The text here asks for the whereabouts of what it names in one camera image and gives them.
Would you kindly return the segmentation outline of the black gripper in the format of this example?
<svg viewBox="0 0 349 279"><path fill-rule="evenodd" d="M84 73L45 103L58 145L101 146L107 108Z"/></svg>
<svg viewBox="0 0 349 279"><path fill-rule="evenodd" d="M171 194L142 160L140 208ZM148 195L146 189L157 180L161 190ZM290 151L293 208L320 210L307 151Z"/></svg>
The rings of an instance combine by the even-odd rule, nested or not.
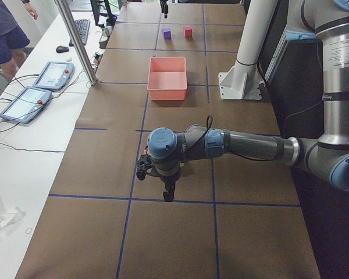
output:
<svg viewBox="0 0 349 279"><path fill-rule="evenodd" d="M173 202L175 198L175 182L180 178L180 151L175 149L167 157L158 159L149 153L148 147L137 161L136 176L144 180L146 175L159 177L165 184L163 198L165 202Z"/></svg>

